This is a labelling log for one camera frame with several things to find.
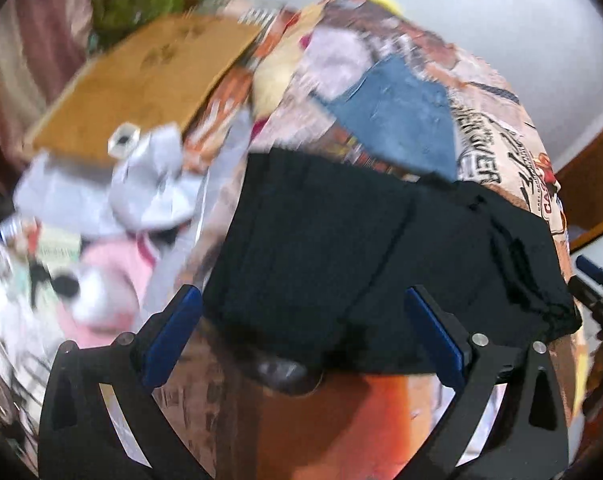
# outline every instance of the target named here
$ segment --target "cardboard sheet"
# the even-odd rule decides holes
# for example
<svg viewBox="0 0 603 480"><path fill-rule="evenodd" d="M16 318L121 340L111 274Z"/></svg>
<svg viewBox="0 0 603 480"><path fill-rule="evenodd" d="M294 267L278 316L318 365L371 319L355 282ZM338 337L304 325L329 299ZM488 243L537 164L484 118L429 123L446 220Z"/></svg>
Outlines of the cardboard sheet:
<svg viewBox="0 0 603 480"><path fill-rule="evenodd" d="M113 166L108 139L122 123L183 132L259 31L216 16L155 20L81 74L30 136L33 149Z"/></svg>

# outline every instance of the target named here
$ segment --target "pink curtain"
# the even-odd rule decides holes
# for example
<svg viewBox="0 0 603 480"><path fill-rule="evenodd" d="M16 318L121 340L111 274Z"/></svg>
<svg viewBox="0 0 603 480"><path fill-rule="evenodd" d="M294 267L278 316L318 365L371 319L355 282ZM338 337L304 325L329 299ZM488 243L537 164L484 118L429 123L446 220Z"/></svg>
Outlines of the pink curtain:
<svg viewBox="0 0 603 480"><path fill-rule="evenodd" d="M7 0L0 10L0 169L23 167L21 141L85 61L91 18L90 0Z"/></svg>

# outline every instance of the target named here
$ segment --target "black cloth bag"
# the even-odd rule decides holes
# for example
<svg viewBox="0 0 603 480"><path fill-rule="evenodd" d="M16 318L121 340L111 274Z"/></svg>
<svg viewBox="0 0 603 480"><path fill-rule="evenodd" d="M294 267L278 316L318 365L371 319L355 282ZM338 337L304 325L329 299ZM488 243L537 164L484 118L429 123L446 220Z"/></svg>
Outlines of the black cloth bag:
<svg viewBox="0 0 603 480"><path fill-rule="evenodd" d="M279 149L248 157L204 305L225 337L311 368L432 372L403 310L417 284L496 344L581 325L541 218L472 182Z"/></svg>

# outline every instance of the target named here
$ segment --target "wooden board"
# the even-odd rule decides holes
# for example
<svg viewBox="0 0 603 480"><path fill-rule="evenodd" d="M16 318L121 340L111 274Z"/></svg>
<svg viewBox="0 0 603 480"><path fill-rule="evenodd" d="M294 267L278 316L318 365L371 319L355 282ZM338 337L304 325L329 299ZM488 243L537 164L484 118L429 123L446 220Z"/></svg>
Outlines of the wooden board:
<svg viewBox="0 0 603 480"><path fill-rule="evenodd" d="M603 222L603 132L557 173L569 226L590 231Z"/></svg>
<svg viewBox="0 0 603 480"><path fill-rule="evenodd" d="M594 242L603 235L603 222L598 223L595 227L590 229L590 231L586 231L581 236L578 236L574 240L570 241L570 252L574 253L578 251L582 247L587 246L590 242Z"/></svg>
<svg viewBox="0 0 603 480"><path fill-rule="evenodd" d="M259 27L213 16L165 16L105 54L29 136L34 150L112 166L108 139L122 123L142 133L184 131Z"/></svg>

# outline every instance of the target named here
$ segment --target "clutter pile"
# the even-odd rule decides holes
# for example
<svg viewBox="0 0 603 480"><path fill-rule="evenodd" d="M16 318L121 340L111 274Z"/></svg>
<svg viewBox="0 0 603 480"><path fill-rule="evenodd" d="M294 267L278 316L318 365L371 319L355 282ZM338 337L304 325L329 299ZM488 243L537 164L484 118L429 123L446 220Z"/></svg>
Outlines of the clutter pile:
<svg viewBox="0 0 603 480"><path fill-rule="evenodd" d="M0 419L33 468L58 346L136 332L182 283L206 322L154 396L213 476L393 478L450 398L414 375L417 284L469 332L549 344L571 418L559 184L488 64L370 0L92 1L108 50L29 130L0 225Z"/></svg>

